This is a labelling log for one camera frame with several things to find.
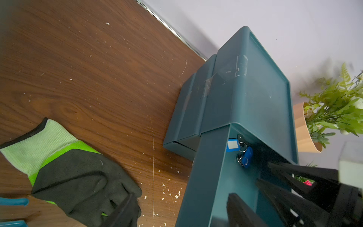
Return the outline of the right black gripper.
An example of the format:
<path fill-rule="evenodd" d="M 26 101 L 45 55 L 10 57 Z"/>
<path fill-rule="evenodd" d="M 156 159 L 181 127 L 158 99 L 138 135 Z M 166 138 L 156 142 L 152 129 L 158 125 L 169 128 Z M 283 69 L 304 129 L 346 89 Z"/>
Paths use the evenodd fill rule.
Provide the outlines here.
<path fill-rule="evenodd" d="M 267 198 L 286 227 L 362 227 L 363 192 L 353 186 L 341 184 L 339 188 L 336 169 L 297 166 L 270 161 L 268 167 L 280 180 L 298 193 L 338 191 L 329 214 L 313 202 L 299 197 L 268 181 L 257 179 L 256 186 Z M 301 176 L 314 181 L 308 186 L 295 179 Z"/>

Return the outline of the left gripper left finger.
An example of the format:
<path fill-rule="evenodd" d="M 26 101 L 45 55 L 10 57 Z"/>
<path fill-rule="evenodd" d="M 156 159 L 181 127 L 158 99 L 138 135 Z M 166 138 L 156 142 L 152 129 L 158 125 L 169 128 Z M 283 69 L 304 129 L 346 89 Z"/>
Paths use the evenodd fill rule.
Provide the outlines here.
<path fill-rule="evenodd" d="M 139 205 L 135 194 L 129 194 L 114 212 L 103 221 L 101 227 L 136 227 Z"/>

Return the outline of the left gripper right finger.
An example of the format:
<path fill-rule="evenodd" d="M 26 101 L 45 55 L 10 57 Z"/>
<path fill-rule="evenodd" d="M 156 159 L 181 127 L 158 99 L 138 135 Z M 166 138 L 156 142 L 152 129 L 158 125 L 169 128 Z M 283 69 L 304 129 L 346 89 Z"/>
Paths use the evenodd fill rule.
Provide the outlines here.
<path fill-rule="evenodd" d="M 228 196 L 227 215 L 230 227 L 267 227 L 267 224 L 235 193 Z"/>

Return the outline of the teal three-drawer cabinet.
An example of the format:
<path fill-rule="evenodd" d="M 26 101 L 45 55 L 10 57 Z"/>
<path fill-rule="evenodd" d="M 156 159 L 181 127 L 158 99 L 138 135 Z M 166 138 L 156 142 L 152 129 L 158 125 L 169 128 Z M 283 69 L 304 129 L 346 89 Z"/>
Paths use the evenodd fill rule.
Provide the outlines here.
<path fill-rule="evenodd" d="M 193 160 L 202 134 L 229 125 L 298 163 L 290 83 L 247 26 L 184 82 L 163 147 Z"/>

